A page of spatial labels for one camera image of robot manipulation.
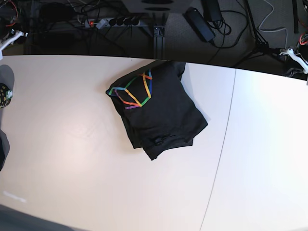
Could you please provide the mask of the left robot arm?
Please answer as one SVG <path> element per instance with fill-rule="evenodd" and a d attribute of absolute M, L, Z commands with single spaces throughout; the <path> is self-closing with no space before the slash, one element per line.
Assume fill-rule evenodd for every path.
<path fill-rule="evenodd" d="M 299 38 L 294 46 L 280 51 L 284 59 L 283 75 L 297 79 L 308 78 L 308 2 L 306 0 L 293 0 L 294 34 Z"/>

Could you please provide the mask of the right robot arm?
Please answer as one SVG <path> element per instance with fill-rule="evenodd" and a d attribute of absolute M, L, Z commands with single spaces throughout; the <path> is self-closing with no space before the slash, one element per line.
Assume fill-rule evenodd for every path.
<path fill-rule="evenodd" d="M 0 59 L 8 47 L 23 44 L 29 33 L 29 23 L 21 0 L 0 1 Z"/>

